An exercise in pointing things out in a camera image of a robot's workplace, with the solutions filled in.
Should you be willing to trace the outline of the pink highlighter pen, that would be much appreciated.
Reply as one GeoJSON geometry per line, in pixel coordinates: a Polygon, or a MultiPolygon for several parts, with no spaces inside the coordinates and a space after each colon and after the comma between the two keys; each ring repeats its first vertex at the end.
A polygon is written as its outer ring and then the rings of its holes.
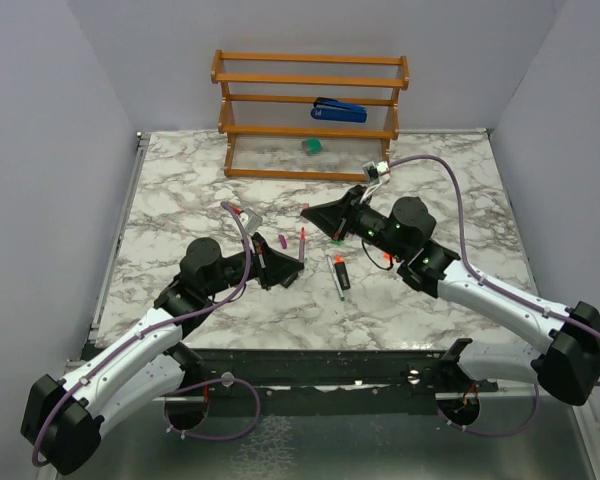
{"type": "Polygon", "coordinates": [[[300,239],[299,239],[299,252],[298,259],[302,263],[305,262],[305,251],[306,251],[306,230],[303,226],[300,231],[300,239]]]}

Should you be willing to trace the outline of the black green highlighter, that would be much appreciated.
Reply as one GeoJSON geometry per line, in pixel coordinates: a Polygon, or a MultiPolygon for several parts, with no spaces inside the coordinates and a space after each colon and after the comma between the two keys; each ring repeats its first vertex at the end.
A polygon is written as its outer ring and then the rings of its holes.
{"type": "Polygon", "coordinates": [[[293,275],[290,275],[289,277],[287,277],[286,279],[284,279],[280,285],[282,287],[284,287],[285,289],[289,288],[300,276],[299,272],[294,273],[293,275]]]}

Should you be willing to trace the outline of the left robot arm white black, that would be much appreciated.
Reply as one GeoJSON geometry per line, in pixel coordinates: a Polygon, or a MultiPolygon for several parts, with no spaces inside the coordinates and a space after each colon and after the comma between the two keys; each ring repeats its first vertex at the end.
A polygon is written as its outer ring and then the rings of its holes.
{"type": "Polygon", "coordinates": [[[173,391],[194,392],[202,360],[183,340],[218,308],[213,296],[228,291],[235,299],[250,280],[268,290],[303,268],[258,233],[229,257],[212,238],[194,240],[178,274],[129,331],[60,379],[44,375],[33,384],[21,434],[33,446],[34,465],[71,474],[136,410],[173,391]]]}

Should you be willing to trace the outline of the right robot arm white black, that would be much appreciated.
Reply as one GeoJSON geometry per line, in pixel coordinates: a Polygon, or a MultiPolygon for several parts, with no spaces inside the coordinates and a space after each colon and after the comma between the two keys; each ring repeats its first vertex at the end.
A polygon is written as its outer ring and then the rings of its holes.
{"type": "Polygon", "coordinates": [[[461,391],[474,380],[536,384],[554,398],[584,404],[600,379],[600,313],[580,301],[569,307],[514,288],[473,267],[432,238],[436,221],[417,197],[401,197],[389,215],[374,210],[364,187],[302,210],[333,240],[352,234],[398,261],[411,289],[466,307],[522,339],[522,344],[469,341],[439,367],[441,383],[461,391]]]}

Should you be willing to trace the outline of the thin white green pen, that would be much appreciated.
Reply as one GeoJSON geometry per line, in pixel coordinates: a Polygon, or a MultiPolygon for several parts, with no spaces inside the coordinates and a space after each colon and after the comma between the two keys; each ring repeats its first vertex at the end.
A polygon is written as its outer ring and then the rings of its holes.
{"type": "Polygon", "coordinates": [[[342,286],[340,285],[340,281],[339,281],[338,274],[336,272],[334,263],[331,261],[331,258],[328,254],[325,254],[325,258],[326,258],[327,266],[329,267],[330,274],[333,278],[338,297],[342,302],[344,302],[345,301],[344,291],[342,289],[342,286]]]}

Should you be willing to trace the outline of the black orange highlighter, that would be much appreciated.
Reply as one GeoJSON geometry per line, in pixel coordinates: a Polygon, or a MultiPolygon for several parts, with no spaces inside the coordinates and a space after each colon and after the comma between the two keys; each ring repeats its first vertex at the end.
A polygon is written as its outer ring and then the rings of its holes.
{"type": "Polygon", "coordinates": [[[340,255],[335,256],[334,269],[338,278],[339,285],[343,291],[351,288],[346,264],[340,255]]]}

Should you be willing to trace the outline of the green tape dispenser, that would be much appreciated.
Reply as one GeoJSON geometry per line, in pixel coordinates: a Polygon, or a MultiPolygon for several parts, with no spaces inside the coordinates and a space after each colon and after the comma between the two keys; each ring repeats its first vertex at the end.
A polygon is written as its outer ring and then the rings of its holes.
{"type": "Polygon", "coordinates": [[[323,149],[321,141],[317,138],[303,140],[301,148],[306,155],[316,155],[323,149]]]}

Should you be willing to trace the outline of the blue stapler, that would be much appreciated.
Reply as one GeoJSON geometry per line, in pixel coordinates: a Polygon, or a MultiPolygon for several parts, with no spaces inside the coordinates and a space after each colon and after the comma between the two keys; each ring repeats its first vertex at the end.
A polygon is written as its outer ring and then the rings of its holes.
{"type": "Polygon", "coordinates": [[[317,97],[310,116],[315,120],[363,124],[367,121],[367,110],[361,105],[317,97]]]}

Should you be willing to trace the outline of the wooden shelf rack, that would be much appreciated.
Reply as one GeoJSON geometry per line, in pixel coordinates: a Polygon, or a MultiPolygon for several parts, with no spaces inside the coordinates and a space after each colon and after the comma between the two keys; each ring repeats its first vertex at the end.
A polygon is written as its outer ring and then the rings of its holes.
{"type": "Polygon", "coordinates": [[[217,121],[220,134],[227,137],[224,174],[231,178],[259,178],[276,180],[316,180],[336,182],[361,182],[365,176],[358,173],[291,171],[281,167],[273,170],[238,168],[235,166],[235,152],[241,137],[282,137],[282,138],[324,138],[335,140],[374,141],[379,145],[380,158],[389,159],[391,143],[399,137],[399,98],[400,93],[409,87],[410,71],[405,55],[399,57],[228,52],[218,49],[214,53],[210,71],[211,82],[221,89],[221,107],[217,121]],[[308,73],[248,73],[244,70],[229,72],[228,62],[244,63],[289,63],[304,65],[330,65],[387,67],[395,70],[392,77],[352,76],[344,73],[331,75],[308,73]],[[328,98],[320,94],[280,95],[271,93],[235,93],[233,84],[384,89],[390,92],[386,98],[380,97],[336,97],[328,98]],[[304,105],[310,109],[313,126],[276,126],[239,123],[235,119],[236,103],[304,105]]]}

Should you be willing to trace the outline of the black mounting base rail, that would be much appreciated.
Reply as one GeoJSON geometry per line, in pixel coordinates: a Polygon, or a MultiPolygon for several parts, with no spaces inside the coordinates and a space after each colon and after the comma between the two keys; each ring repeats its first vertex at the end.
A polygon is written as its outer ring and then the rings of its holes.
{"type": "Polygon", "coordinates": [[[158,397],[187,420],[211,417],[434,415],[436,397],[494,392],[444,350],[174,350],[190,393],[158,397]]]}

